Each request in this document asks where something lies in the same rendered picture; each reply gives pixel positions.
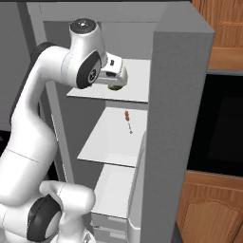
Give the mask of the white fridge drawer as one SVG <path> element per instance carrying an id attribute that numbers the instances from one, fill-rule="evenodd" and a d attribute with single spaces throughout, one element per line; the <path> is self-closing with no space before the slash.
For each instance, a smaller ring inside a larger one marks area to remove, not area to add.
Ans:
<path id="1" fill-rule="evenodd" d="M 106 164 L 98 179 L 91 225 L 97 243 L 127 243 L 127 215 L 135 169 Z"/>

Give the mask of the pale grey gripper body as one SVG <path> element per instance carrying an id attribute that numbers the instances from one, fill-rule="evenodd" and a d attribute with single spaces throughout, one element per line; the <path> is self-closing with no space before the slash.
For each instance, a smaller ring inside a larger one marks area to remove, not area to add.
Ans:
<path id="1" fill-rule="evenodd" d="M 122 69 L 103 68 L 95 83 L 125 86 L 127 85 L 127 79 L 128 76 L 127 76 L 126 68 L 122 68 Z"/>

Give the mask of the white fridge shelf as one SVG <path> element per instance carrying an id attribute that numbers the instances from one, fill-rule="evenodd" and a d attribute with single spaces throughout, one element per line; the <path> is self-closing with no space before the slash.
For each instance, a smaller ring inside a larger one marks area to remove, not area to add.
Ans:
<path id="1" fill-rule="evenodd" d="M 129 132 L 125 110 L 129 112 L 133 134 Z M 146 110 L 106 107 L 78 159 L 136 167 L 146 125 Z"/>
<path id="2" fill-rule="evenodd" d="M 133 59 L 123 61 L 128 73 L 128 81 L 122 89 L 114 91 L 105 84 L 93 84 L 87 89 L 72 88 L 66 95 L 68 97 L 148 103 L 150 61 Z"/>

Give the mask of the wooden cupboard above oven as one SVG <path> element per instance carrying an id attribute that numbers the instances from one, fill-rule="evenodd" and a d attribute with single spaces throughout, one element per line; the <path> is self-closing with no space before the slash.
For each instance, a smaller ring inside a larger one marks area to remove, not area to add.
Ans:
<path id="1" fill-rule="evenodd" d="M 210 69 L 243 71 L 243 0 L 192 0 L 215 31 Z"/>

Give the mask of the grey fridge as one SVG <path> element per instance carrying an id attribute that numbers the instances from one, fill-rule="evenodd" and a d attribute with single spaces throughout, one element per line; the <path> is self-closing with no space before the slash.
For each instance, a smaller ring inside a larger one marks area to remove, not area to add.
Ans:
<path id="1" fill-rule="evenodd" d="M 59 174 L 95 191 L 101 230 L 178 243 L 212 28 L 187 1 L 32 3 L 28 13 L 35 39 L 65 50 L 41 98 Z"/>

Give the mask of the wooden cupboard below oven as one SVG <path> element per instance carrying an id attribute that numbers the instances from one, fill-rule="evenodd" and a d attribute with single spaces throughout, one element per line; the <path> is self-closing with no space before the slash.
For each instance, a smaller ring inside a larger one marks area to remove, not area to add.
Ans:
<path id="1" fill-rule="evenodd" d="M 243 243 L 243 178 L 187 171 L 177 224 L 184 243 Z"/>

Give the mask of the red meat skewer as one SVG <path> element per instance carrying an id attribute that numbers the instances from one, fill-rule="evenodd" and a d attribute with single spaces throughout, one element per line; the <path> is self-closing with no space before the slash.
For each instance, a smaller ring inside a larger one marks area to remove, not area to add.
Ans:
<path id="1" fill-rule="evenodd" d="M 129 132 L 130 132 L 130 134 L 133 134 L 133 131 L 132 131 L 132 128 L 131 128 L 131 124 L 130 124 L 129 112 L 127 110 L 125 110 L 124 116 L 125 116 L 125 119 L 126 119 L 126 121 L 128 123 Z"/>

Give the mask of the black built-in oven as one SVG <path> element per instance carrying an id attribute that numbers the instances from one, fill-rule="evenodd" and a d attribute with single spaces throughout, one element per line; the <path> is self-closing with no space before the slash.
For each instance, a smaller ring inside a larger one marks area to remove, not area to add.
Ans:
<path id="1" fill-rule="evenodd" d="M 206 75 L 187 169 L 243 178 L 243 76 Z"/>

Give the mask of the grey fridge door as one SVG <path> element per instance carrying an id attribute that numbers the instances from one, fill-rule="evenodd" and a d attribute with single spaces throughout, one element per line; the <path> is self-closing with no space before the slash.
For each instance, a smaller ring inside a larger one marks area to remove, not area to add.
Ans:
<path id="1" fill-rule="evenodd" d="M 189 2 L 162 5 L 127 243 L 171 243 L 215 32 Z"/>

